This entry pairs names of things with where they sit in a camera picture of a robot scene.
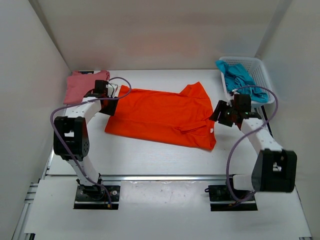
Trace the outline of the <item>orange t shirt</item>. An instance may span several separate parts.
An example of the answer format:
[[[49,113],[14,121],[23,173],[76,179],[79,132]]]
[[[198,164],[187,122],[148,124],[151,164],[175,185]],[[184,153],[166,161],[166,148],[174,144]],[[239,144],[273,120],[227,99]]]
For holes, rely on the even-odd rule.
[[[212,151],[216,139],[213,107],[200,82],[181,92],[121,86],[115,114],[105,133]]]

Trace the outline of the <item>pink t shirt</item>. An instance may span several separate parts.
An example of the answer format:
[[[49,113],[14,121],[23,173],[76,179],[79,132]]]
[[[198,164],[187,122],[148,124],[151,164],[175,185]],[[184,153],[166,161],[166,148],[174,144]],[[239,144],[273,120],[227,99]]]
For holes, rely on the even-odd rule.
[[[109,79],[110,72],[107,70],[87,74],[73,71],[66,79],[66,94],[63,103],[65,105],[81,103],[85,94],[95,87],[96,80],[108,81]]]

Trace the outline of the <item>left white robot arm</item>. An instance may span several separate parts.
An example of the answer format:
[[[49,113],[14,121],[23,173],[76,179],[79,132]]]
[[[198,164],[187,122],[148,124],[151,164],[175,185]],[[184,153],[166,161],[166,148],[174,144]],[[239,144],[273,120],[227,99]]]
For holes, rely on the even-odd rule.
[[[83,102],[95,101],[73,106],[70,108],[70,115],[57,116],[53,121],[60,134],[60,137],[56,134],[53,137],[54,153],[72,166],[77,174],[80,189],[93,200],[100,200],[106,193],[101,175],[95,170],[88,156],[90,141],[87,123],[96,113],[109,116],[115,114],[118,105],[118,101],[113,99],[116,89],[115,84],[106,80],[96,80],[94,88],[82,99]]]

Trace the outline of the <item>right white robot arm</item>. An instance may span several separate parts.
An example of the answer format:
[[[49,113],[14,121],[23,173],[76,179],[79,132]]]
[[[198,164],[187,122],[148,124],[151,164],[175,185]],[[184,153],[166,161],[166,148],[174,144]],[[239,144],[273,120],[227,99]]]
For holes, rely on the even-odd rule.
[[[265,128],[266,122],[252,111],[248,94],[236,94],[231,102],[219,100],[210,120],[224,126],[237,126],[257,154],[251,174],[230,176],[226,166],[224,193],[230,200],[238,199],[243,191],[291,193],[295,188],[297,155],[285,150]]]

